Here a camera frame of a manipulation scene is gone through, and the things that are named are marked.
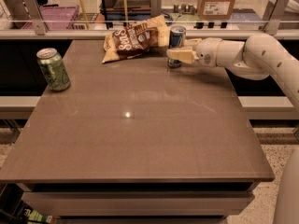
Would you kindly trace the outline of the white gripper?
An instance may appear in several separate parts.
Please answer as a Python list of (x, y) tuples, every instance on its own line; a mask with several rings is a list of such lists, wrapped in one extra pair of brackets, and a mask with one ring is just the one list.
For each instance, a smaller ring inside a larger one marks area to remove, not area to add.
[(168, 49), (166, 55), (170, 59), (178, 60), (183, 63), (192, 64), (198, 61), (200, 65), (215, 67), (220, 43), (220, 38), (213, 37), (203, 40), (202, 38), (186, 39), (184, 42), (185, 47)]

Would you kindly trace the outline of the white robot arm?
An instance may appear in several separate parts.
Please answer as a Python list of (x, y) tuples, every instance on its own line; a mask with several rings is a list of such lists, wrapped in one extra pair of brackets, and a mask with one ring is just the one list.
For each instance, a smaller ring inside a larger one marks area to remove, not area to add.
[(270, 76), (299, 110), (299, 61), (271, 35), (252, 35), (245, 42), (216, 37), (191, 39), (181, 48), (168, 49), (166, 54), (183, 63), (224, 67), (250, 80)]

